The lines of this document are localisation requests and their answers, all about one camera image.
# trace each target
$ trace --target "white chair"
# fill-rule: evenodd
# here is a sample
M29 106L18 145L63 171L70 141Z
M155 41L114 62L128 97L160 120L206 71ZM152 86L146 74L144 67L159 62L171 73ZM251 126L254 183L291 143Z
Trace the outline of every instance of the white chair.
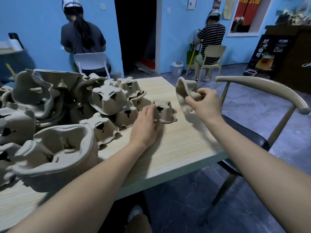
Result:
M105 53L99 52L75 54L73 58L79 68L80 74L82 74L82 70L96 70L105 68L108 79L110 79L110 75L107 69L107 56Z
M209 77L209 81L211 81L211 78L212 78L212 70L213 68L218 68L218 75L220 75L220 70L221 70L221 66L222 66L222 57L223 57L223 54L226 50L226 46L222 46L222 45L209 45L205 48L205 51L204 51L204 54L205 54L205 57L203 59L203 64L201 66L201 70L200 70L200 73L199 73L199 80L197 82L197 86L199 86L199 83L200 83L200 78L201 78L201 75L202 75L202 71L203 69L210 69L209 72L208 72L208 77ZM216 62L215 64L212 64L212 65L205 65L205 59L206 57L220 57L220 63Z

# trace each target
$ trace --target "light switch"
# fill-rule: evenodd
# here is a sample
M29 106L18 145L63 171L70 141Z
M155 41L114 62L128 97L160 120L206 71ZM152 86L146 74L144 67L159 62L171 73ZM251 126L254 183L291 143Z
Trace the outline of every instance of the light switch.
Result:
M101 4L100 4L100 9L101 9L102 11L106 11L106 10L107 10L106 4L101 3Z

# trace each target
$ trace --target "red object on floor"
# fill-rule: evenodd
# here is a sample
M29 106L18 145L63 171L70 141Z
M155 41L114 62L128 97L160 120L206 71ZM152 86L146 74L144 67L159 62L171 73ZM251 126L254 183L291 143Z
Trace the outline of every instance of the red object on floor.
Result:
M148 58L140 58L140 62L142 62L145 66L149 67L152 70L156 68L156 64L153 62L153 60L150 60Z

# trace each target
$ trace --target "window sill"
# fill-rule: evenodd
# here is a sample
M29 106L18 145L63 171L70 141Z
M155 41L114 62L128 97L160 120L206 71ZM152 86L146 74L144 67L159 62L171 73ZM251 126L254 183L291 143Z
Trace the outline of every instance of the window sill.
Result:
M259 32L250 32L250 33L228 33L227 37L258 37Z

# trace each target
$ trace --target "doorway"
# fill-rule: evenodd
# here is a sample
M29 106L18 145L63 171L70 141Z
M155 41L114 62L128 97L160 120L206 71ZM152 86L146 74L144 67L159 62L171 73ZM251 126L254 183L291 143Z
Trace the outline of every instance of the doorway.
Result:
M155 71L156 6L157 0L115 0L125 77Z

